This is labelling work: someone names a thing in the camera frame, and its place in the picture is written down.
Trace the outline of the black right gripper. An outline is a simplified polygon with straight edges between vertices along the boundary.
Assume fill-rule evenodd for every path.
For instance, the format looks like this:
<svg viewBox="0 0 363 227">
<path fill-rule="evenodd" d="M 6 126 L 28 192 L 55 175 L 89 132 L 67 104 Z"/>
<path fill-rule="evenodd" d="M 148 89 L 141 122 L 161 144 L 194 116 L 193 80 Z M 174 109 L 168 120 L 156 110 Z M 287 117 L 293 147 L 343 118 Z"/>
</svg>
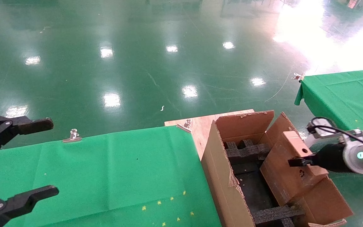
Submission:
<svg viewBox="0 0 363 227">
<path fill-rule="evenodd" d="M 331 143 L 321 148 L 315 155 L 295 157 L 288 160 L 290 167 L 303 167 L 307 165 L 320 166 L 328 171 L 338 173 L 353 173 L 344 161 L 345 145 Z"/>
</svg>

